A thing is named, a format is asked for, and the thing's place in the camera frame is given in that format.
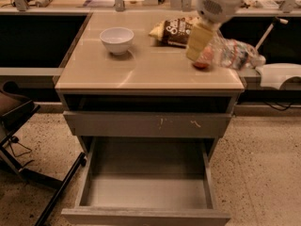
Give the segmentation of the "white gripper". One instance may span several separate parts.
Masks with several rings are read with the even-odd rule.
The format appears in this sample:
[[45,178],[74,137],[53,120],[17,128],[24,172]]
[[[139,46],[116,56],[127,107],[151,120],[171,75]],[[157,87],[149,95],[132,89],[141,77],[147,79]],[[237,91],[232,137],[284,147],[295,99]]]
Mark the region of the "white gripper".
[[[242,2],[243,0],[197,0],[196,10],[203,19],[223,24],[234,15]],[[186,56],[196,61],[213,36],[214,31],[209,26],[194,24],[187,42]]]

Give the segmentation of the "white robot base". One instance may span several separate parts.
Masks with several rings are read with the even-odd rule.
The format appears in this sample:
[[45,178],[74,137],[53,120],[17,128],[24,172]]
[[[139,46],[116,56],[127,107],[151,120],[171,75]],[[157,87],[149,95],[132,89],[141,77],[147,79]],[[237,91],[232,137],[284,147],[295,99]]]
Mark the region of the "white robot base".
[[292,63],[273,63],[258,66],[256,71],[261,76],[263,88],[280,89],[289,79],[301,78],[301,65]]

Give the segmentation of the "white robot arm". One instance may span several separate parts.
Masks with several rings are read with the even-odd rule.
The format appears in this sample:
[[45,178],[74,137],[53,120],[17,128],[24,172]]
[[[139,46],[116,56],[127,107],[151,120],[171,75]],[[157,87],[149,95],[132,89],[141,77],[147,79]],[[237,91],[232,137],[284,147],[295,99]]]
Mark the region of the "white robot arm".
[[243,0],[197,0],[198,21],[190,32],[186,56],[197,61],[201,52],[214,36],[214,32],[227,22],[243,4]]

